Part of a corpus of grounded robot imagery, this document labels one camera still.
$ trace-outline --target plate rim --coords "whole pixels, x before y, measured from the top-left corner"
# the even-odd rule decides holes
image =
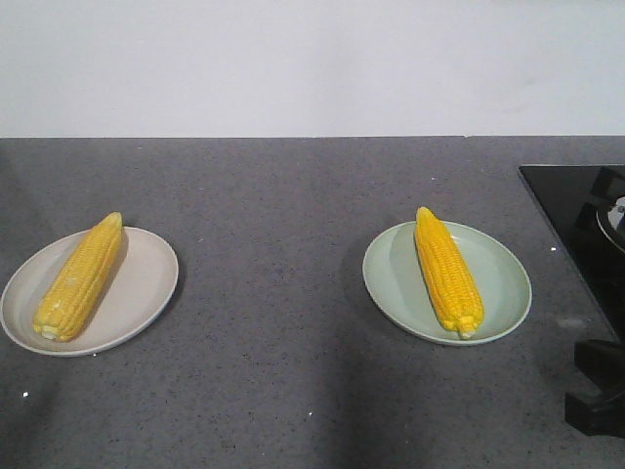
[[[11,275],[11,277],[9,278],[9,281],[7,281],[7,284],[5,285],[2,291],[2,295],[0,295],[0,323],[2,324],[2,328],[4,329],[4,332],[7,334],[7,336],[9,336],[9,338],[20,347],[30,352],[34,352],[40,355],[45,355],[45,356],[50,356],[50,357],[66,357],[66,358],[84,357],[87,355],[93,355],[99,352],[104,352],[118,345],[121,345],[124,342],[129,341],[130,339],[136,337],[141,332],[143,332],[150,324],[152,324],[161,315],[161,313],[165,310],[165,307],[171,300],[174,294],[174,291],[176,290],[176,287],[178,286],[178,282],[180,280],[180,263],[178,260],[178,256],[176,255],[176,251],[174,250],[174,248],[171,246],[169,242],[167,242],[162,236],[156,233],[150,232],[148,230],[144,230],[143,228],[124,227],[124,232],[126,232],[127,235],[129,235],[129,233],[141,233],[144,235],[148,235],[152,239],[155,239],[159,244],[161,244],[165,248],[165,251],[170,255],[171,259],[173,260],[173,266],[175,268],[173,272],[173,278],[175,279],[175,281],[173,281],[172,284],[170,285],[169,289],[167,290],[167,294],[164,296],[163,302],[158,307],[158,309],[156,309],[154,313],[149,315],[146,318],[146,320],[142,322],[139,326],[121,334],[120,336],[114,338],[113,340],[109,340],[101,345],[97,345],[97,346],[90,347],[87,349],[68,350],[68,351],[46,350],[46,349],[41,349],[38,347],[33,347],[27,343],[24,343],[18,337],[16,337],[5,321],[5,299],[15,279],[20,275],[22,270],[24,270],[31,262],[34,262],[34,260],[38,256],[40,256],[44,251],[48,249],[52,249],[56,244],[67,242],[69,238],[80,237],[81,235],[84,235],[88,231],[89,230],[83,230],[81,232],[68,234],[42,247],[41,249],[36,251],[34,254],[32,254],[28,259],[26,259]]]
[[[533,289],[531,286],[531,280],[529,278],[529,275],[527,273],[527,270],[525,269],[525,267],[523,266],[523,264],[521,263],[521,261],[519,260],[519,258],[510,250],[508,249],[502,242],[500,242],[499,240],[495,239],[494,237],[492,237],[489,234],[486,234],[484,232],[481,232],[480,230],[477,230],[473,227],[470,227],[468,225],[463,225],[461,223],[457,223],[457,222],[449,222],[446,220],[442,220],[442,222],[449,228],[450,226],[453,227],[458,227],[462,230],[467,230],[469,232],[473,232],[479,236],[485,237],[486,239],[488,239],[491,242],[494,242],[495,244],[497,244],[500,248],[502,248],[506,254],[515,262],[516,266],[519,268],[520,272],[522,273],[522,276],[525,280],[525,283],[527,285],[527,303],[525,305],[524,311],[522,312],[522,314],[520,315],[520,317],[510,326],[508,327],[506,330],[499,332],[498,334],[493,334],[490,335],[488,337],[483,337],[481,339],[447,339],[444,337],[437,337],[437,336],[433,336],[431,334],[427,334],[421,331],[416,331],[414,330],[414,328],[410,327],[409,325],[401,322],[400,320],[398,320],[397,318],[394,318],[391,314],[389,314],[383,307],[382,305],[380,305],[380,303],[378,302],[378,300],[373,296],[373,294],[371,293],[371,287],[370,287],[370,280],[367,280],[367,273],[365,270],[365,266],[367,264],[367,260],[368,258],[371,256],[371,248],[372,246],[374,246],[376,244],[376,242],[378,242],[380,240],[380,238],[386,236],[389,234],[389,232],[396,232],[398,230],[400,230],[402,227],[405,227],[407,225],[412,225],[414,227],[416,227],[416,220],[412,220],[412,221],[407,221],[407,222],[401,222],[398,223],[392,227],[386,228],[385,230],[383,230],[382,232],[380,232],[379,234],[377,234],[369,243],[369,245],[367,246],[365,252],[364,252],[364,256],[362,259],[362,277],[364,280],[364,284],[366,287],[366,290],[369,294],[369,297],[373,300],[374,304],[376,305],[376,307],[384,314],[385,317],[387,317],[387,319],[389,319],[391,322],[393,322],[395,325],[399,326],[401,329],[405,330],[406,332],[419,337],[423,340],[427,340],[429,342],[433,342],[436,344],[440,344],[440,345],[450,345],[450,346],[456,346],[456,347],[470,347],[470,346],[475,346],[475,345],[482,345],[482,344],[486,344],[486,343],[490,343],[493,342],[497,339],[500,339],[510,333],[512,333],[515,329],[517,329],[527,318],[527,315],[529,314],[529,310],[531,309],[531,304],[532,304],[532,300],[533,300]]]

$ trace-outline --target black object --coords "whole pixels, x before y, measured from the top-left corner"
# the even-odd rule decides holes
[[[566,422],[585,435],[625,438],[625,345],[604,340],[577,342],[575,366],[601,393],[566,393]]]
[[[566,393],[564,419],[585,435],[625,438],[625,165],[521,173],[620,341],[575,344],[575,365],[600,392]]]

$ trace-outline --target yellow corn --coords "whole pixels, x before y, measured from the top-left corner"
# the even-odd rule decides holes
[[[449,230],[426,207],[417,210],[415,241],[438,321],[463,339],[471,337],[484,319],[479,291]]]
[[[121,214],[113,212],[85,234],[39,303],[35,332],[59,342],[81,332],[115,262],[122,231]]]

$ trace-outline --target white wall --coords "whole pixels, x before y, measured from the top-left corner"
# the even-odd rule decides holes
[[[0,137],[625,134],[625,2],[0,2]]]

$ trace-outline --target corn on the cob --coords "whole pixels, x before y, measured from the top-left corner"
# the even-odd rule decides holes
[[[470,338],[484,319],[479,291],[449,230],[426,207],[417,210],[415,241],[438,321]]]
[[[117,257],[122,231],[121,214],[113,212],[85,234],[39,303],[35,332],[58,342],[81,332]]]

